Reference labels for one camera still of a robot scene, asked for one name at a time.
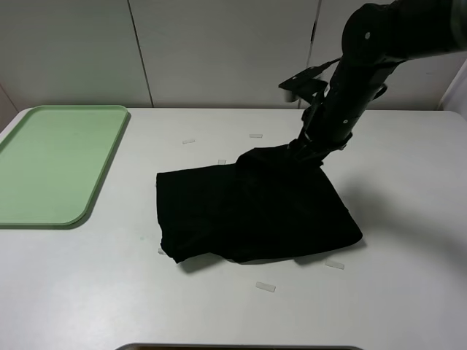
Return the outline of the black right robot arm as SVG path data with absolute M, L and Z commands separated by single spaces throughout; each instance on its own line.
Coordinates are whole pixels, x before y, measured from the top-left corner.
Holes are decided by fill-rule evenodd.
M 279 84 L 291 101 L 309 107 L 289 151 L 297 162 L 319 163 L 343 149 L 368 104 L 387 90 L 402 63 L 466 50 L 465 1 L 364 4 L 346 22 L 342 55 Z

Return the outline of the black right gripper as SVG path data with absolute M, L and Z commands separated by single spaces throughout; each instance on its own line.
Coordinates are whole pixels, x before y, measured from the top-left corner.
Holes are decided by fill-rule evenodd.
M 320 163 L 349 139 L 351 71 L 348 60 L 333 60 L 304 69 L 279 83 L 279 88 L 295 93 L 309 104 L 301 117 L 301 131 L 288 146 L 295 161 Z

